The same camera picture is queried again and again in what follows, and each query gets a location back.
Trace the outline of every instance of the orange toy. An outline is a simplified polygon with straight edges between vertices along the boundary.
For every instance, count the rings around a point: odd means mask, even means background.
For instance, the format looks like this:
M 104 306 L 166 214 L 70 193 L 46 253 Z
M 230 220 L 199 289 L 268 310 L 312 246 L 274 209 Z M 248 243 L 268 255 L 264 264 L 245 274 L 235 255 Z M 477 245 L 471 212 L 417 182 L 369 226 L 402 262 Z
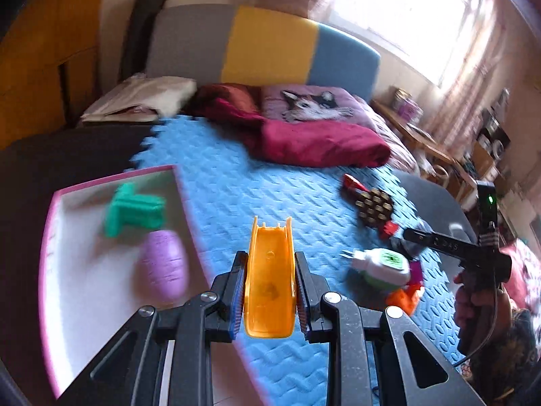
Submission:
M 392 292 L 389 296 L 387 296 L 385 303 L 387 305 L 396 305 L 397 307 L 400 307 L 408 316 L 411 316 L 417 308 L 417 304 L 421 300 L 424 292 L 425 287 L 423 287 L 421 284 L 413 284 L 408 286 L 405 291 L 398 289 Z
M 244 326 L 248 336 L 289 337 L 295 327 L 297 297 L 291 217 L 286 227 L 258 226 L 254 218 L 244 289 Z

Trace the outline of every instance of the cable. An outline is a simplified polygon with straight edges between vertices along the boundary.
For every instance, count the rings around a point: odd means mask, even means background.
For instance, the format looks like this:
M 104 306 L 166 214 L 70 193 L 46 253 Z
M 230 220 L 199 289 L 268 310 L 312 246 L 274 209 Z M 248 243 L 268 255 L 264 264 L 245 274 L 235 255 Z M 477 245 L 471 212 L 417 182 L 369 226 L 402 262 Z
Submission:
M 492 333 L 494 332 L 494 328 L 496 328 L 496 320 L 498 319 L 498 289 L 496 288 L 496 271 L 494 271 L 494 274 L 492 275 L 492 283 L 494 288 L 494 315 L 492 316 L 492 325 L 490 326 L 488 334 L 485 336 L 483 341 L 479 344 L 477 348 L 475 348 L 472 352 L 470 352 L 466 357 L 459 360 L 458 362 L 453 364 L 453 367 L 461 366 L 464 362 L 467 362 L 470 360 L 475 354 L 479 352 L 479 350 L 486 345 L 486 343 L 490 340 Z

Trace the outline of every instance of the black bed sheet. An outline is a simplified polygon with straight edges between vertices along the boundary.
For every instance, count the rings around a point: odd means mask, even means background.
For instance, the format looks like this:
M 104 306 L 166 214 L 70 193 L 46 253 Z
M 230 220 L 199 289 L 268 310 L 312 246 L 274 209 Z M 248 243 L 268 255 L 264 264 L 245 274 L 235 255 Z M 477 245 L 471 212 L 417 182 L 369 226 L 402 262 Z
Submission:
M 34 406 L 54 404 L 41 350 L 38 269 L 52 195 L 121 173 L 150 126 L 103 125 L 14 142 L 0 152 L 0 359 Z

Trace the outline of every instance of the hand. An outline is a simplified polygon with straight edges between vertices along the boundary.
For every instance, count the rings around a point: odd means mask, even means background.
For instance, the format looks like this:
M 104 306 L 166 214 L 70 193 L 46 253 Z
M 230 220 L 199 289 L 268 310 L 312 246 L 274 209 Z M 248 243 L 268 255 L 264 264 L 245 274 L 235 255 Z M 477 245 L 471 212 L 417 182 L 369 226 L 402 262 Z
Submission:
M 454 278 L 454 283 L 462 283 L 462 273 L 459 273 Z M 490 340 L 498 339 L 505 335 L 511 328 L 511 299 L 508 293 L 504 290 L 498 289 L 498 315 L 496 318 L 496 326 Z M 460 287 L 455 295 L 454 301 L 454 323 L 461 329 L 458 333 L 458 337 L 461 337 L 461 333 L 466 329 L 467 322 L 475 317 L 475 307 L 482 306 L 494 306 L 494 292 L 493 290 L 481 290 L 473 294 L 469 294 L 464 289 L 464 286 Z M 483 331 L 483 335 L 486 335 L 489 331 Z

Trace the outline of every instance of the green sticker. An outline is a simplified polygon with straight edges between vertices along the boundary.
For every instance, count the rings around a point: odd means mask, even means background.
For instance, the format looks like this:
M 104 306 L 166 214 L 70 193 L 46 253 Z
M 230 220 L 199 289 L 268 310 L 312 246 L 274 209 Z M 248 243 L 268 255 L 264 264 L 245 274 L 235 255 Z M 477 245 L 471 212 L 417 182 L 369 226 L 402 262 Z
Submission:
M 394 252 L 383 252 L 381 254 L 381 263 L 384 266 L 402 270 L 402 255 Z

